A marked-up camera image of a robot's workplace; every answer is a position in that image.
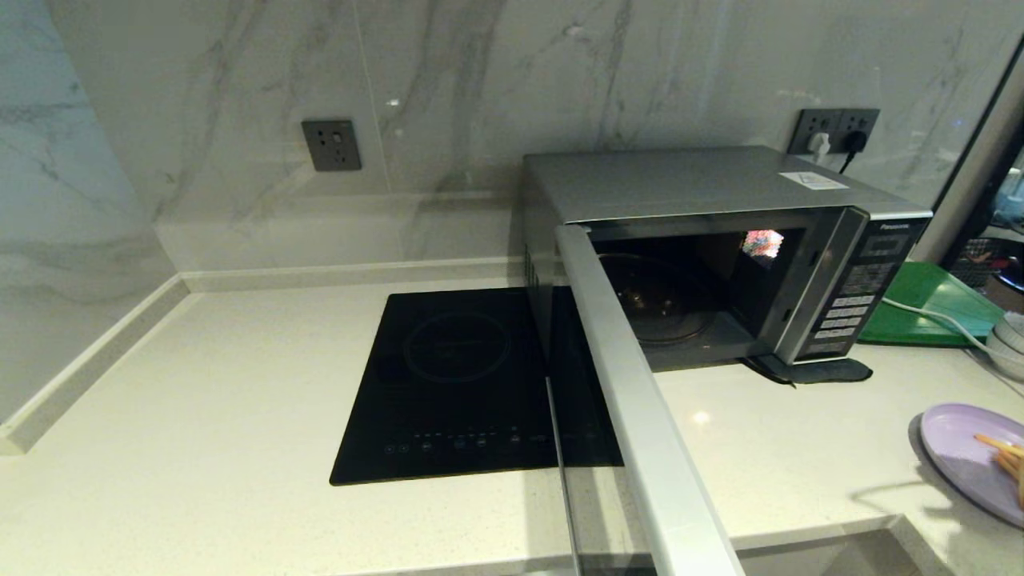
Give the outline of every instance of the microwave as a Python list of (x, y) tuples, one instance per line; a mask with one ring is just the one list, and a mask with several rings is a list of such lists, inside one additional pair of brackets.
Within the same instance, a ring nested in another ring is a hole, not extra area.
[[(613, 435), (575, 452), (603, 442), (625, 467), (645, 565), (741, 574), (654, 373), (845, 358), (932, 212), (763, 147), (534, 155), (520, 182), (560, 461), (595, 437), (561, 376), (591, 374)], [(581, 478), (563, 469), (577, 572), (604, 573), (578, 545), (601, 509)]]

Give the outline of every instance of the green cutting board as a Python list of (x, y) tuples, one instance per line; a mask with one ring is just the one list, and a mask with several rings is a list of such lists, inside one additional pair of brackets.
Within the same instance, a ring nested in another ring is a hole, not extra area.
[[(985, 339), (988, 331), (1002, 318), (1002, 310), (985, 299), (948, 272), (929, 262), (904, 262), (886, 297), (955, 318), (976, 338)], [(880, 302), (859, 341), (871, 344), (924, 346), (970, 346), (955, 328), (941, 320), (899, 310)]]

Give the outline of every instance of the microwave control panel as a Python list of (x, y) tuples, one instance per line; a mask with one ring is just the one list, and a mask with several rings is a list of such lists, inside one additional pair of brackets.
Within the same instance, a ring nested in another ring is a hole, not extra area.
[(842, 358), (850, 352), (926, 223), (923, 219), (867, 223), (797, 362)]

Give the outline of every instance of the wall outlet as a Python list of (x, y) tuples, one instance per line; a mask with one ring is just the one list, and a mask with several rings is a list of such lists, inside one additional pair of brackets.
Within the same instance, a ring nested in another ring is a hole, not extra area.
[(306, 136), (309, 156), (317, 172), (359, 170), (359, 148), (355, 130), (349, 120), (305, 120), (302, 133)]
[(818, 132), (828, 134), (828, 154), (846, 154), (846, 137), (851, 132), (861, 131), (871, 136), (874, 123), (879, 119), (879, 109), (806, 109), (800, 111), (797, 129), (793, 132), (786, 154), (811, 154), (808, 145), (811, 136)]

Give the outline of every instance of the white countertop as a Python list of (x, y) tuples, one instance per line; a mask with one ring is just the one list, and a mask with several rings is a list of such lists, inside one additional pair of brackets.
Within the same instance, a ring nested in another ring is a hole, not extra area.
[[(0, 458), (0, 574), (562, 566), (557, 470), (328, 484), (387, 294), (504, 284), (188, 296), (28, 455)], [(1024, 420), (1024, 393), (959, 351), (853, 356), (870, 380), (794, 390), (738, 365), (657, 376), (737, 548), (891, 526), (957, 575), (1024, 574), (1022, 533), (952, 492), (907, 440), (942, 402)], [(643, 547), (630, 512), (605, 515), (608, 550)]]

